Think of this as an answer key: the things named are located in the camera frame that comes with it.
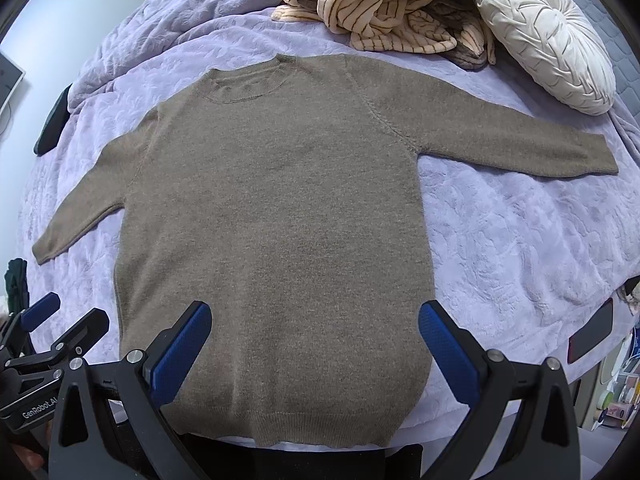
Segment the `brown knit sweater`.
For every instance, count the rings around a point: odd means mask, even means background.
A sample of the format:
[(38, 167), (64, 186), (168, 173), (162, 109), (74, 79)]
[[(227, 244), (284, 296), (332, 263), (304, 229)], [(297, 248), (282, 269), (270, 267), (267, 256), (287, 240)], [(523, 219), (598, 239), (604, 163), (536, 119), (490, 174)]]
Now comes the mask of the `brown knit sweater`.
[(214, 324), (178, 396), (182, 434), (386, 445), (418, 403), (434, 297), (422, 155), (544, 178), (616, 174), (600, 134), (360, 55), (213, 70), (108, 142), (32, 252), (116, 210), (120, 348), (194, 300)]

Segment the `striped beige clothing pile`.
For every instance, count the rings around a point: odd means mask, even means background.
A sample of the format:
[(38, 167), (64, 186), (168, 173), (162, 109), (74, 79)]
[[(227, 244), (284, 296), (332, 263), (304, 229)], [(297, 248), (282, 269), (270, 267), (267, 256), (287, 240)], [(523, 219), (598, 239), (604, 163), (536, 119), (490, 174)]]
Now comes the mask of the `striped beige clothing pile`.
[(471, 72), (496, 62), (474, 0), (282, 0), (271, 18), (321, 22), (358, 51), (441, 54)]

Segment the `dark green hanging cloth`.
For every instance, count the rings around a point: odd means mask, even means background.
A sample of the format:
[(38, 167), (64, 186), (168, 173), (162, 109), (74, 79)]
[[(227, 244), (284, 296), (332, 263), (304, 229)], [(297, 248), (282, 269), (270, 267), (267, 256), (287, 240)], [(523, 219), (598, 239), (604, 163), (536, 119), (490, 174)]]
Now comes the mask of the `dark green hanging cloth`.
[(22, 258), (10, 260), (8, 270), (4, 274), (4, 281), (9, 314), (17, 314), (27, 309), (29, 307), (27, 261)]

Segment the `cluttered items beside bed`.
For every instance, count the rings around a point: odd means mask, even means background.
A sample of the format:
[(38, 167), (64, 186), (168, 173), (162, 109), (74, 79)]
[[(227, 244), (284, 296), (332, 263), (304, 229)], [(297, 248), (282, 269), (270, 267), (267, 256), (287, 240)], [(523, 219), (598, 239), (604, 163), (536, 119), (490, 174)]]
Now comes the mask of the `cluttered items beside bed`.
[(600, 375), (599, 382), (604, 390), (597, 398), (591, 430), (628, 429), (639, 413), (639, 325), (623, 340), (612, 370)]

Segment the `dark phone on bed edge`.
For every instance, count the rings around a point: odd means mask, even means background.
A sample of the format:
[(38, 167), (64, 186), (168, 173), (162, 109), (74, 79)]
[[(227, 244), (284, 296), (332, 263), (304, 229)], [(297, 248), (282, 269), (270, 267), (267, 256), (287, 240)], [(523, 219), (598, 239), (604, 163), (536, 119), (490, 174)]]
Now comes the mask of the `dark phone on bed edge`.
[(567, 348), (567, 363), (574, 364), (612, 332), (613, 328), (613, 299), (608, 298), (602, 306), (593, 313), (589, 321), (574, 335), (570, 336)]

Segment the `black bed corner pad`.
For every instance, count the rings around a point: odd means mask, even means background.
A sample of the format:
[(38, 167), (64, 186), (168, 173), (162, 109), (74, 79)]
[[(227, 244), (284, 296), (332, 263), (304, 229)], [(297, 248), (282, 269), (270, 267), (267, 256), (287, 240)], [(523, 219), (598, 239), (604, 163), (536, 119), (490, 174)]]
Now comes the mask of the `black bed corner pad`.
[(34, 146), (34, 154), (41, 157), (58, 146), (62, 131), (70, 118), (68, 111), (68, 92), (70, 86), (67, 86), (58, 96), (55, 104), (52, 106), (50, 113), (44, 122), (40, 136)]

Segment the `lavender embossed bed blanket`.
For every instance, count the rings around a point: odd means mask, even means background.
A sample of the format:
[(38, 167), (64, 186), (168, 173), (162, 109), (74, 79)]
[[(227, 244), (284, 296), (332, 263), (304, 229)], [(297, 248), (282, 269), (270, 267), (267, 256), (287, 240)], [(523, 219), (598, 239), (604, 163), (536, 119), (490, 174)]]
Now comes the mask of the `lavender embossed bed blanket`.
[[(125, 214), (116, 210), (61, 255), (39, 263), (32, 248), (104, 146), (213, 70), (231, 72), (277, 56), (360, 55), (430, 76), (485, 102), (604, 137), (616, 174), (544, 178), (422, 155), (418, 178), (434, 297), (485, 346), (539, 362), (560, 348), (639, 272), (639, 130), (625, 107), (588, 117), (555, 101), (515, 64), (479, 73), (441, 58), (362, 55), (322, 25), (270, 18), (279, 0), (145, 0), (102, 42), (68, 97), (58, 147), (35, 163), (23, 195), (18, 246), (36, 295), (53, 290), (60, 315), (100, 307), (117, 330), (96, 350), (120, 358), (114, 270)], [(428, 374), (413, 410), (387, 444), (436, 439), (460, 420), (444, 382)]]

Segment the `white framed monitor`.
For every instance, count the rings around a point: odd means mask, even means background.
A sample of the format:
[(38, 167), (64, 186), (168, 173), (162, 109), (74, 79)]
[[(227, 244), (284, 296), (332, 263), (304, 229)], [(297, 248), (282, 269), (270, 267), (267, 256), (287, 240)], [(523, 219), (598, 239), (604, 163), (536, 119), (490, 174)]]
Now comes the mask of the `white framed monitor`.
[(24, 76), (24, 70), (0, 52), (0, 113), (6, 108), (6, 104)]

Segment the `round cream pleated pillow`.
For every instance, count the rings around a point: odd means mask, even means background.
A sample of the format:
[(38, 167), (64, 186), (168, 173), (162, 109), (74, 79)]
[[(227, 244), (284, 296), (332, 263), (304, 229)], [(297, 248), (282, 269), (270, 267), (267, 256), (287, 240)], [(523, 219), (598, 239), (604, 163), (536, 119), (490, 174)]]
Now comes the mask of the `round cream pleated pillow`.
[(495, 38), (555, 99), (590, 116), (613, 106), (611, 58), (574, 0), (474, 1)]

